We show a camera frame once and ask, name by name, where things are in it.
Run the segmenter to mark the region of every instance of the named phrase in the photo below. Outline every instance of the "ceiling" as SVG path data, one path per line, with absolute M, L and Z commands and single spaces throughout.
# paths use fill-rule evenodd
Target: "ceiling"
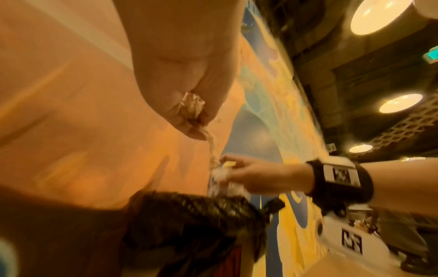
M 438 157 L 438 63 L 422 55 L 438 46 L 438 21 L 411 5 L 383 29 L 357 36 L 349 24 L 361 0 L 258 0 L 282 40 L 332 155 L 359 162 Z M 393 114 L 379 107 L 406 93 L 416 106 Z M 355 144 L 373 150 L 351 155 Z

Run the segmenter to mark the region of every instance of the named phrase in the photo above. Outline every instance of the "black wrist strap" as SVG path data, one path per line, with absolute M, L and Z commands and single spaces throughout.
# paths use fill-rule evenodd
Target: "black wrist strap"
M 359 185 L 328 182 L 324 176 L 324 164 L 319 160 L 307 162 L 313 168 L 314 188 L 308 194 L 313 202 L 323 211 L 339 210 L 346 205 L 367 203 L 374 194 L 374 186 L 368 172 L 359 164 L 355 170 L 359 177 Z

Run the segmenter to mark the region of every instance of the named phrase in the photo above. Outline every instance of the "exit sign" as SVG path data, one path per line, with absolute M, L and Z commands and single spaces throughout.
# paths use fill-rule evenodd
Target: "exit sign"
M 425 59 L 428 63 L 438 62 L 438 46 L 430 49 L 429 52 L 424 54 L 423 59 Z

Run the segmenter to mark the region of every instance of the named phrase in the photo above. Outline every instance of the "lattice ceiling panel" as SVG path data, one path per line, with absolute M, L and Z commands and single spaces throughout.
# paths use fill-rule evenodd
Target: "lattice ceiling panel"
M 352 154 L 352 157 L 359 157 L 382 147 L 388 146 L 391 143 L 396 143 L 401 140 L 410 138 L 418 133 L 424 132 L 428 127 L 434 126 L 438 123 L 438 92 L 432 94 L 429 100 L 420 104 L 414 112 L 388 131 L 382 133 L 380 136 L 372 139 L 369 144 L 373 149 L 364 152 Z

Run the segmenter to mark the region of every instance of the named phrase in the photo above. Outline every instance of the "trash bag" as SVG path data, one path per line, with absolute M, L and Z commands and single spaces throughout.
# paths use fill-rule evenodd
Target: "trash bag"
M 257 262 L 265 253 L 271 215 L 284 206 L 278 198 L 257 209 L 244 197 L 138 192 L 129 205 L 122 264 L 160 268 L 158 277 L 209 277 L 241 237 L 252 242 Z

